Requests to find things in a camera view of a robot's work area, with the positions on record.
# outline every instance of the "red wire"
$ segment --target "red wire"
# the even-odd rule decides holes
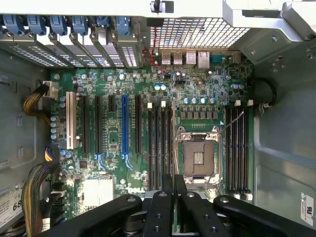
[[[164,72],[167,72],[166,69],[163,69],[161,67],[159,67],[158,65],[155,64],[154,62],[154,59],[153,59],[153,54],[154,54],[154,51],[155,51],[155,47],[156,47],[156,40],[157,40],[157,27],[154,27],[154,30],[155,30],[155,35],[154,35],[154,47],[153,47],[153,50],[152,52],[150,53],[149,50],[147,49],[143,49],[143,55],[144,55],[144,59],[146,62],[148,62],[150,65],[164,71]],[[145,53],[149,54],[149,61],[147,60],[147,58],[145,57]]]

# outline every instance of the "motherboard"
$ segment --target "motherboard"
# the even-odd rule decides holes
[[[52,189],[66,191],[54,215],[70,219],[124,194],[144,198],[164,173],[183,174],[188,190],[210,201],[250,192],[252,65],[219,57],[209,70],[51,71],[61,166]]]

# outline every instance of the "white sticker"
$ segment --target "white sticker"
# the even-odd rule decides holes
[[[0,228],[22,212],[22,188],[23,183],[0,197]]]
[[[301,219],[313,226],[314,198],[301,193]]]

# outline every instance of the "blue plastic latch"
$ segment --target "blue plastic latch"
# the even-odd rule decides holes
[[[130,27],[129,27],[129,17],[128,16],[117,16],[117,31],[122,36],[130,35]]]
[[[65,36],[68,32],[66,20],[63,16],[50,16],[50,26],[53,32]]]
[[[8,29],[8,31],[22,36],[25,34],[25,29],[23,26],[23,21],[22,18],[20,16],[16,16],[16,15],[3,15],[3,21],[4,24],[6,26],[6,28]]]
[[[72,16],[73,29],[81,36],[88,34],[88,21],[86,16]]]
[[[97,26],[109,26],[109,18],[108,16],[97,16],[96,19]]]
[[[45,22],[42,16],[28,16],[28,24],[30,30],[39,36],[46,35]]]

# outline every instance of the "green circuit board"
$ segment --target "green circuit board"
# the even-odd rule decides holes
[[[51,106],[51,114],[59,118],[57,124],[57,138],[53,144],[60,150],[67,152],[71,157],[60,155],[61,173],[54,182],[63,182],[67,194],[65,218],[70,219],[80,215],[105,201],[117,198],[124,194],[135,194],[143,198],[145,192],[150,190],[148,176],[148,110],[158,107],[163,110],[161,102],[172,111],[172,130],[175,133],[181,126],[187,132],[211,131],[213,127],[225,127],[225,105],[234,104],[240,100],[246,106],[247,100],[252,97],[247,90],[246,79],[252,74],[252,65],[248,61],[242,64],[226,65],[225,63],[211,64],[209,70],[197,68],[167,67],[167,74],[158,72],[154,67],[143,69],[77,69],[53,70],[51,81],[58,83],[59,96],[64,97],[67,91],[77,93],[77,147],[73,150],[66,148],[66,113],[63,102],[55,100]],[[233,84],[244,85],[243,89],[233,89]],[[114,96],[115,108],[109,111],[109,95]],[[128,95],[128,147],[129,166],[122,157],[122,96]],[[136,152],[136,112],[135,96],[141,99],[141,152]],[[88,97],[89,103],[89,151],[83,152],[83,106],[82,97]],[[95,152],[95,96],[102,100],[102,154],[100,160]],[[252,139],[252,128],[249,134]],[[182,145],[178,146],[177,167],[171,159],[171,170],[183,173]],[[252,162],[252,145],[249,149],[249,162]],[[216,144],[214,147],[215,166],[225,159],[225,144]],[[92,201],[94,196],[85,191],[93,189],[98,180],[97,191],[99,201]],[[201,188],[211,199],[207,188]]]

